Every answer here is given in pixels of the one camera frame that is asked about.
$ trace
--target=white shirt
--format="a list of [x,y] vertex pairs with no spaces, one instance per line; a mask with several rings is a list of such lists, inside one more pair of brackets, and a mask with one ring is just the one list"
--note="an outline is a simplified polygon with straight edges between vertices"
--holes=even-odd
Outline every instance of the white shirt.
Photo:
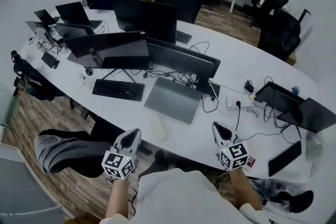
[[130,221],[115,215],[101,224],[269,224],[264,213],[250,204],[238,211],[198,171],[173,169],[145,175],[138,191],[137,212]]

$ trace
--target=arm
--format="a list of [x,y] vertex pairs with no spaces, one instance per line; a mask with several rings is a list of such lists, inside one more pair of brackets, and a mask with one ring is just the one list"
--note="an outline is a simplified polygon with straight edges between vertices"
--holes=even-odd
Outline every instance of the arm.
[[232,186],[236,195],[237,206],[251,204],[255,210],[261,210],[262,204],[257,192],[253,189],[242,169],[229,171]]
[[111,218],[115,214],[128,218],[128,178],[117,179],[113,183],[105,217]]

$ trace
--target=red sticker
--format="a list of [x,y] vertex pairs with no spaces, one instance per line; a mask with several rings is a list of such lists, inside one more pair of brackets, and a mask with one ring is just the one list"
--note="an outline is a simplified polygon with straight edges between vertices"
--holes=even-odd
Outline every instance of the red sticker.
[[247,166],[251,167],[254,165],[254,163],[256,162],[256,159],[254,159],[253,157],[249,156],[248,161],[247,161]]

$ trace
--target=sleeve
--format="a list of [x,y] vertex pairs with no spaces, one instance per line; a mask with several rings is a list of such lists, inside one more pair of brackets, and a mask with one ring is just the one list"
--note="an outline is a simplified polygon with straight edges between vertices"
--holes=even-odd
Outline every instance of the sleeve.
[[99,224],[129,224],[129,220],[121,214],[115,214],[111,218],[101,220]]
[[264,212],[256,211],[250,204],[242,205],[239,212],[253,224],[269,224],[269,220]]

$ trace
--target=charger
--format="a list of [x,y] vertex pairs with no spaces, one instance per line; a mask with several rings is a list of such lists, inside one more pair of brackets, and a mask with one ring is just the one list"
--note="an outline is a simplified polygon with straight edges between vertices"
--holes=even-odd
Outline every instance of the charger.
[[253,93],[254,92],[254,87],[249,81],[246,81],[244,89],[246,89],[248,92]]

